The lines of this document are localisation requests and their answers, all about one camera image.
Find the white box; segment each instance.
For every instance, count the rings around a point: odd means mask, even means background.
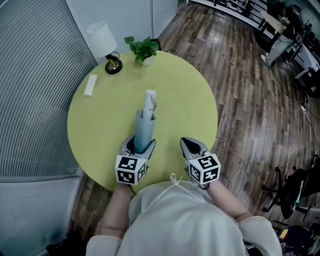
[[[219,179],[221,164],[216,154],[188,161],[189,175],[200,185]]]
[[[86,83],[85,89],[84,89],[84,95],[85,96],[92,96],[92,93],[94,92],[94,88],[97,81],[97,75],[91,74],[89,76],[88,82]]]
[[[146,174],[147,160],[132,156],[117,155],[115,161],[116,181],[137,185]]]

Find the cable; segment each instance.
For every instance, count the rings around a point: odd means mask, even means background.
[[[320,137],[318,137],[318,136],[316,135],[315,127],[314,127],[312,121],[310,120],[310,118],[309,118],[309,116],[308,116],[308,113],[307,113],[306,111],[304,111],[304,113],[305,113],[305,119],[306,119],[307,123],[308,123],[309,125],[311,125],[311,128],[312,128],[312,133],[313,133],[313,136],[314,136],[314,140],[313,140],[312,144],[313,144],[314,154],[316,155],[316,154],[317,154],[317,150],[316,150],[315,142],[316,142],[316,140],[320,140]]]
[[[246,183],[247,183],[247,176],[245,175],[245,173],[244,173],[243,171],[241,171],[241,170],[238,170],[238,171],[233,175],[230,191],[232,190],[232,188],[233,188],[233,186],[234,186],[234,180],[235,180],[235,177],[236,177],[237,173],[242,173],[242,174],[244,175],[244,183],[243,183],[241,189],[239,190],[238,194],[236,195],[236,197],[239,196],[240,192],[242,191],[242,189],[244,188],[244,186],[245,186]]]
[[[316,116],[316,115],[312,114],[312,112],[309,109],[307,109],[306,105],[304,106],[304,109],[306,111],[308,111],[310,113],[310,115],[313,116],[315,119],[319,119],[319,116]]]
[[[276,81],[278,82],[278,84],[279,84],[279,86],[280,86],[281,90],[284,92],[284,94],[285,94],[289,99],[293,99],[293,100],[296,100],[296,101],[298,102],[298,99],[293,98],[293,97],[290,97],[290,96],[286,93],[285,89],[282,87],[281,83],[279,82],[279,80],[278,80],[278,78],[277,78],[276,74],[275,74],[275,73],[274,73],[274,71],[272,70],[272,67],[271,67],[270,69],[271,69],[271,72],[272,72],[272,74],[274,75],[274,77],[275,77]]]

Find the round yellow table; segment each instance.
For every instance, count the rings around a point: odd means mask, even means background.
[[[208,83],[188,62],[164,51],[157,51],[150,66],[135,63],[132,52],[123,53],[121,61],[118,74],[107,74],[105,63],[89,73],[97,75],[92,96],[84,96],[89,75],[73,96],[67,133],[75,159],[90,178],[114,190],[121,143],[135,133],[146,90],[154,90],[156,146],[146,175],[133,189],[167,181],[171,173],[187,179],[180,138],[199,140],[208,149],[216,138],[217,106]]]

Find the table lamp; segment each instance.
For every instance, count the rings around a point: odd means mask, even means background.
[[[119,60],[120,55],[112,55],[117,48],[117,42],[112,35],[107,23],[104,21],[92,24],[87,29],[88,40],[91,51],[96,57],[106,57],[107,63],[104,67],[105,71],[110,74],[116,74],[122,69],[122,62]]]

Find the person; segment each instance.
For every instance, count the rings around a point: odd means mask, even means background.
[[[271,223],[252,216],[219,180],[152,184],[131,200],[118,183],[86,256],[282,256]]]
[[[301,8],[299,6],[293,4],[291,6],[291,13],[287,18],[287,20],[283,21],[287,27],[282,35],[272,45],[270,53],[261,55],[261,59],[268,67],[270,67],[272,62],[281,56],[285,50],[294,44],[297,35],[301,35],[303,33],[303,21],[301,18]]]

